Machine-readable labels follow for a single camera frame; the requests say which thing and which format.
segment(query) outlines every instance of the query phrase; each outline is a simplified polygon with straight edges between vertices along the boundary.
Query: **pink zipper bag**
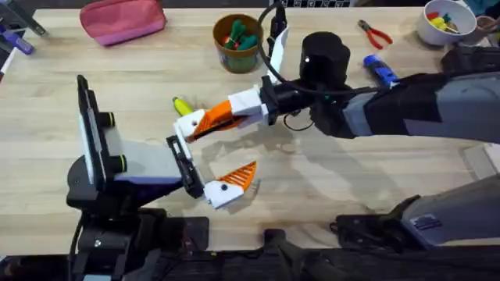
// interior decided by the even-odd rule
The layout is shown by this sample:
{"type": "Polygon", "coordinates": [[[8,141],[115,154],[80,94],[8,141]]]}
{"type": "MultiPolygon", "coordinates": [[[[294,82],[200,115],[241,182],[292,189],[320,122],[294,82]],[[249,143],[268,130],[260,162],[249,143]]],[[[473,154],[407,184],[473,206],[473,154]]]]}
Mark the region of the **pink zipper bag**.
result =
{"type": "Polygon", "coordinates": [[[80,11],[82,27],[103,46],[160,31],[166,18],[156,0],[103,0],[80,11]]]}

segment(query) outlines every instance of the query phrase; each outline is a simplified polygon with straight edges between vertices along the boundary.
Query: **cup of markers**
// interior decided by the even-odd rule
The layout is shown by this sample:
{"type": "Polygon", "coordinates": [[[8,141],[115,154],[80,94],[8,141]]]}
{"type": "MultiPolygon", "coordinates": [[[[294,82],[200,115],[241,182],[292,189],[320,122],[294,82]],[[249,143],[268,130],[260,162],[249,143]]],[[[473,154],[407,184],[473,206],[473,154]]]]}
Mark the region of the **cup of markers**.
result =
{"type": "Polygon", "coordinates": [[[218,20],[213,27],[213,40],[223,67],[232,73],[248,73],[258,62],[257,42],[263,31],[257,20],[233,14],[218,20]]]}

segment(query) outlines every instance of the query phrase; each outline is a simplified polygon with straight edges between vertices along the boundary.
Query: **wooden table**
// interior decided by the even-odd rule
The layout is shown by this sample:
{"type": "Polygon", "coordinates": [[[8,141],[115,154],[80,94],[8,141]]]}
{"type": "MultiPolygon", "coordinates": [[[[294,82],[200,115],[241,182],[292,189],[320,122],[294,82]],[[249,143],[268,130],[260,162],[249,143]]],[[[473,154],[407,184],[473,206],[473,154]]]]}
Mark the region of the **wooden table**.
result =
{"type": "MultiPolygon", "coordinates": [[[[164,31],[103,48],[80,26],[78,10],[39,10],[50,39],[26,39],[0,84],[0,254],[66,253],[79,212],[66,206],[66,173],[82,154],[77,129],[77,74],[95,90],[101,110],[116,113],[123,138],[164,145],[177,118],[171,99],[209,107],[258,84],[266,72],[235,75],[219,63],[212,26],[220,17],[261,9],[167,9],[164,31]]],[[[442,50],[414,32],[421,8],[287,9],[291,33],[282,66],[298,76],[304,36],[332,31],[351,49],[348,83],[372,85],[362,59],[376,49],[356,25],[364,19],[394,44],[377,54],[399,75],[437,70],[442,50]]],[[[300,126],[308,114],[291,121],[300,126]]],[[[207,215],[212,249],[261,244],[270,227],[303,247],[336,247],[328,222],[346,213],[385,212],[414,194],[435,194],[473,180],[461,150],[467,140],[366,137],[342,140],[317,129],[294,133],[281,122],[213,133],[191,146],[216,175],[258,161],[258,183],[230,207],[214,211],[183,190],[152,203],[173,215],[207,215]]]]}

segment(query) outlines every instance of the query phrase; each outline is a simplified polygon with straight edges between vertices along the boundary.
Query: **yellow object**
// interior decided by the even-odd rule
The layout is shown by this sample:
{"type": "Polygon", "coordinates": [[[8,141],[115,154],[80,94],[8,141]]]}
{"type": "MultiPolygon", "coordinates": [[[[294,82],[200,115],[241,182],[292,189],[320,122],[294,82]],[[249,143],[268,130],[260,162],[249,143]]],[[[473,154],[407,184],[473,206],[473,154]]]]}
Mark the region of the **yellow object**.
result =
{"type": "Polygon", "coordinates": [[[445,25],[446,23],[445,23],[445,19],[443,19],[442,17],[439,16],[437,18],[434,18],[434,19],[430,20],[430,24],[432,24],[433,26],[439,28],[440,25],[442,25],[442,24],[445,25]]]}
{"type": "Polygon", "coordinates": [[[180,98],[175,97],[175,98],[173,98],[172,101],[173,101],[173,107],[175,108],[175,110],[177,110],[179,115],[185,116],[185,115],[193,112],[193,109],[191,108],[191,106],[189,106],[189,104],[187,102],[181,100],[180,98]]]}
{"type": "Polygon", "coordinates": [[[448,28],[448,25],[446,23],[443,23],[438,25],[437,28],[439,28],[439,30],[445,31],[448,28]]]}

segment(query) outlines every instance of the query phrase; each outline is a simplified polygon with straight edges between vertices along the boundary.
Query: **blue object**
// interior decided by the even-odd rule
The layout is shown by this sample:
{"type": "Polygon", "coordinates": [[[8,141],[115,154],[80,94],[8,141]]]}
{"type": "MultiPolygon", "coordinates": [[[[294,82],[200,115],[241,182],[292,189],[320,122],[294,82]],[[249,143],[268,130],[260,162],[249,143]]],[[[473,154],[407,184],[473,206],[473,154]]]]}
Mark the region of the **blue object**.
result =
{"type": "Polygon", "coordinates": [[[30,43],[14,32],[7,30],[3,25],[0,25],[0,34],[24,54],[31,55],[31,53],[33,53],[34,47],[30,43]]]}
{"type": "Polygon", "coordinates": [[[399,79],[392,69],[376,55],[369,55],[362,61],[370,73],[377,79],[379,84],[390,87],[399,79]]]}

